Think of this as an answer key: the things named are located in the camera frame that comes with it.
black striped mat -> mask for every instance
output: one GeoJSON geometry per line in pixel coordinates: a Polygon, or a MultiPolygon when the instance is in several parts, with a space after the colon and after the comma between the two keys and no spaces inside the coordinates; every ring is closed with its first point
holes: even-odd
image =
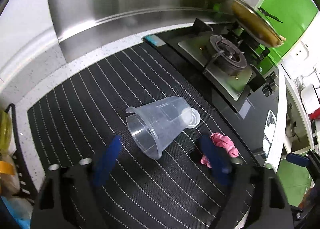
{"type": "MultiPolygon", "coordinates": [[[[254,161],[217,111],[149,45],[107,57],[58,85],[28,110],[33,141],[44,170],[67,167],[101,153],[115,135],[122,151],[104,187],[97,191],[110,228],[207,228],[226,201],[227,189],[199,163],[195,142],[201,134],[229,136],[248,163],[254,161]],[[168,96],[183,97],[201,115],[195,129],[184,130],[158,160],[144,155],[126,127],[125,109],[168,96]]],[[[248,185],[243,210],[248,210],[248,185]]],[[[77,222],[84,223],[78,214],[77,222]]]]}

clear plastic cup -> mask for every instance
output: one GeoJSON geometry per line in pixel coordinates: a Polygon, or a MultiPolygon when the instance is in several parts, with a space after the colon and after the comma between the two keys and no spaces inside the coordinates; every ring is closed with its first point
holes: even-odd
{"type": "Polygon", "coordinates": [[[128,107],[127,126],[138,147],[158,160],[162,151],[192,122],[189,104],[181,97],[167,97],[140,107],[128,107]]]}

green wall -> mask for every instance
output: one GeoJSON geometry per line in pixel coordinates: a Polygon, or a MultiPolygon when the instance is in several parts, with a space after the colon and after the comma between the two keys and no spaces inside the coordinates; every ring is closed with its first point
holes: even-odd
{"type": "Polygon", "coordinates": [[[261,7],[283,22],[268,18],[278,34],[287,39],[282,46],[270,50],[271,61],[267,58],[260,64],[264,74],[270,69],[269,65],[277,64],[302,36],[318,9],[311,0],[264,0],[261,7]]]}

blue object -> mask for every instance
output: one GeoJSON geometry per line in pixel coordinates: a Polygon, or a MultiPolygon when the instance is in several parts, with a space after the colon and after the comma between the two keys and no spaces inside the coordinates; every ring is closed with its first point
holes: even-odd
{"type": "Polygon", "coordinates": [[[212,166],[212,176],[221,185],[231,185],[232,166],[226,150],[214,145],[208,135],[201,136],[199,142],[202,153],[207,156],[210,165],[212,166]]]}
{"type": "Polygon", "coordinates": [[[287,162],[296,164],[301,167],[306,167],[309,165],[309,159],[298,154],[289,153],[285,159],[287,160],[287,162]]]}
{"type": "Polygon", "coordinates": [[[145,36],[144,38],[154,46],[159,47],[159,46],[165,45],[165,42],[161,38],[157,37],[156,35],[149,35],[149,36],[145,36]]]}
{"type": "Polygon", "coordinates": [[[121,151],[121,146],[121,136],[117,135],[97,162],[92,181],[95,186],[104,185],[108,180],[121,151]]]}
{"type": "Polygon", "coordinates": [[[12,208],[12,206],[10,205],[10,203],[8,202],[7,198],[1,196],[3,203],[5,204],[7,210],[9,211],[9,213],[12,215],[12,217],[14,218],[14,220],[16,220],[16,222],[18,223],[18,225],[22,228],[22,229],[30,229],[30,219],[23,219],[21,218],[17,212],[12,208]]]}

red object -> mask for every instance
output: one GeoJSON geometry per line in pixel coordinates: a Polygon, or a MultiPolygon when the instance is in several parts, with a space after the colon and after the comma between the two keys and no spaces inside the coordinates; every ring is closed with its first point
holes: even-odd
{"type": "Polygon", "coordinates": [[[320,119],[320,108],[316,109],[313,113],[309,114],[309,117],[313,120],[320,119]]]}

